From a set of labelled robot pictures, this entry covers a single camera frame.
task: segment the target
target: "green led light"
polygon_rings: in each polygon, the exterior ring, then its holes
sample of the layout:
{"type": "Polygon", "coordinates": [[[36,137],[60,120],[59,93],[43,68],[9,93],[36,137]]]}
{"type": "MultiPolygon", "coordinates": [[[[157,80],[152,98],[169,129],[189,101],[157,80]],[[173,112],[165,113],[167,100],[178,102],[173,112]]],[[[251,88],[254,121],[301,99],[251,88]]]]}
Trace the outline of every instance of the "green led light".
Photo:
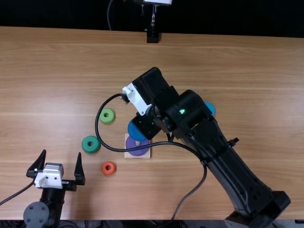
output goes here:
{"type": "Polygon", "coordinates": [[[186,112],[185,109],[180,109],[180,114],[184,114],[186,112]]]}

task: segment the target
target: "blue ring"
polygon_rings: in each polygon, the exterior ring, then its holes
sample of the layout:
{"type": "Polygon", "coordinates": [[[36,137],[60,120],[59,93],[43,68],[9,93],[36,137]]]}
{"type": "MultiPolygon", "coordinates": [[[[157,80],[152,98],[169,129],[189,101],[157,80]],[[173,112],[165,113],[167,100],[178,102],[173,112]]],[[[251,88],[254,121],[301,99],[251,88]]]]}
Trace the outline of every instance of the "blue ring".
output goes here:
{"type": "Polygon", "coordinates": [[[129,136],[134,139],[135,141],[145,141],[146,138],[139,132],[139,130],[136,128],[136,126],[130,121],[128,124],[128,133],[129,136]]]}

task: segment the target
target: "black cable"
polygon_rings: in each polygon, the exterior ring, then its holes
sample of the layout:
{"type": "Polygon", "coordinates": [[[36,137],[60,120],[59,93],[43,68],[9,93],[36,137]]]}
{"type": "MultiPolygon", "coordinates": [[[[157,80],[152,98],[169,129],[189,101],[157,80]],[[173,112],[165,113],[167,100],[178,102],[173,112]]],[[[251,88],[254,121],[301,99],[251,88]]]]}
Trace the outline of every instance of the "black cable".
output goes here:
{"type": "Polygon", "coordinates": [[[69,222],[72,223],[74,226],[76,226],[76,228],[78,228],[78,225],[70,220],[62,220],[61,222],[69,222]]]}
{"type": "Polygon", "coordinates": [[[175,218],[177,212],[179,211],[179,209],[180,209],[182,203],[183,203],[190,195],[192,195],[197,189],[199,189],[199,187],[204,183],[204,181],[205,181],[205,179],[206,179],[206,177],[207,177],[207,167],[206,167],[206,165],[204,165],[204,164],[203,164],[203,169],[204,169],[204,174],[203,174],[203,177],[202,177],[201,181],[197,184],[197,186],[194,187],[194,189],[192,189],[187,195],[185,195],[185,196],[181,199],[181,201],[180,201],[180,203],[178,204],[178,206],[177,206],[177,208],[176,208],[176,210],[175,210],[175,212],[174,212],[174,214],[173,214],[173,216],[172,216],[172,218],[171,218],[170,221],[173,221],[173,220],[174,220],[174,218],[175,218]]]}
{"type": "Polygon", "coordinates": [[[4,203],[6,203],[7,201],[11,200],[12,198],[20,195],[21,193],[23,193],[25,190],[29,189],[32,185],[34,184],[34,180],[25,188],[21,189],[20,191],[16,192],[15,194],[11,195],[10,197],[7,197],[5,200],[3,200],[2,202],[0,202],[0,206],[4,203]]]}
{"type": "Polygon", "coordinates": [[[157,226],[156,222],[154,222],[153,220],[148,220],[149,222],[151,222],[154,226],[157,226]]]}
{"type": "Polygon", "coordinates": [[[174,140],[174,134],[172,133],[172,135],[171,135],[169,141],[172,142],[173,140],[174,140]]]}
{"type": "Polygon", "coordinates": [[[106,227],[110,228],[110,227],[108,226],[108,224],[106,223],[106,221],[105,221],[105,220],[104,220],[104,224],[106,225],[106,227]]]}
{"type": "Polygon", "coordinates": [[[111,7],[112,3],[113,3],[113,0],[110,0],[110,1],[109,1],[109,4],[108,4],[108,9],[107,9],[107,11],[106,11],[106,19],[107,19],[107,21],[108,21],[108,26],[109,26],[109,30],[110,30],[110,31],[112,30],[112,28],[111,28],[111,25],[110,25],[109,14],[110,14],[110,7],[111,7]]]}
{"type": "Polygon", "coordinates": [[[170,138],[171,138],[170,134],[166,133],[166,135],[167,135],[167,138],[168,138],[168,142],[170,142],[170,138]]]}
{"type": "Polygon", "coordinates": [[[138,147],[133,147],[133,148],[129,148],[129,149],[118,149],[118,148],[114,148],[114,147],[111,147],[109,145],[107,145],[100,137],[99,135],[99,130],[98,130],[98,121],[99,121],[99,116],[100,116],[100,113],[101,111],[103,110],[103,108],[110,102],[112,101],[114,98],[116,97],[119,97],[119,96],[126,96],[125,94],[115,94],[113,96],[111,96],[110,98],[108,98],[99,108],[98,110],[98,113],[97,113],[97,116],[96,116],[96,119],[95,119],[95,133],[96,133],[96,137],[98,138],[98,140],[100,141],[100,143],[105,147],[107,148],[108,150],[110,151],[114,151],[114,152],[130,152],[130,151],[136,151],[136,150],[142,150],[142,149],[145,149],[145,148],[149,148],[149,147],[153,147],[153,146],[159,146],[159,145],[174,145],[174,146],[179,146],[181,148],[184,148],[188,151],[190,151],[191,153],[193,153],[195,156],[197,156],[197,158],[202,161],[202,158],[201,156],[192,148],[184,145],[184,144],[181,144],[181,143],[178,143],[178,142],[154,142],[154,143],[151,143],[151,144],[148,144],[148,145],[144,145],[144,146],[138,146],[138,147]]]}
{"type": "Polygon", "coordinates": [[[188,228],[187,224],[183,220],[181,221],[181,227],[182,225],[184,225],[185,228],[188,228]]]}

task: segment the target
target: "green ring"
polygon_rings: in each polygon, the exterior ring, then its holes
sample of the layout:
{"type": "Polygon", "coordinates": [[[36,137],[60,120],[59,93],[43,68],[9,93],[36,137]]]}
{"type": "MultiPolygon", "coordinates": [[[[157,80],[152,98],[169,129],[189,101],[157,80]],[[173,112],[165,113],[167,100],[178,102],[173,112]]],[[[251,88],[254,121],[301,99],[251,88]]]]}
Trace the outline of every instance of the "green ring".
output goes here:
{"type": "Polygon", "coordinates": [[[100,142],[95,136],[88,136],[83,139],[81,147],[86,153],[95,153],[100,148],[100,142]]]}
{"type": "Polygon", "coordinates": [[[109,124],[115,119],[115,114],[111,109],[104,108],[100,113],[99,119],[102,123],[109,124]]]}

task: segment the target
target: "small wooden block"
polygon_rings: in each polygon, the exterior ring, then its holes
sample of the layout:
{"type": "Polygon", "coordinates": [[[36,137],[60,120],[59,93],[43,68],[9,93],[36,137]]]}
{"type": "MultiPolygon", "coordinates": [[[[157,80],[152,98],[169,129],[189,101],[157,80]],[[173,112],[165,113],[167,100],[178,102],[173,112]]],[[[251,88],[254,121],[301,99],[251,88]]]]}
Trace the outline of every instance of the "small wooden block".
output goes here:
{"type": "MultiPolygon", "coordinates": [[[[124,148],[125,149],[126,149],[125,142],[127,141],[128,137],[129,137],[128,133],[124,134],[124,148]]],[[[148,148],[148,151],[142,156],[134,156],[134,155],[131,155],[129,152],[125,152],[124,153],[124,158],[151,158],[150,151],[151,151],[151,147],[148,148]]]]}

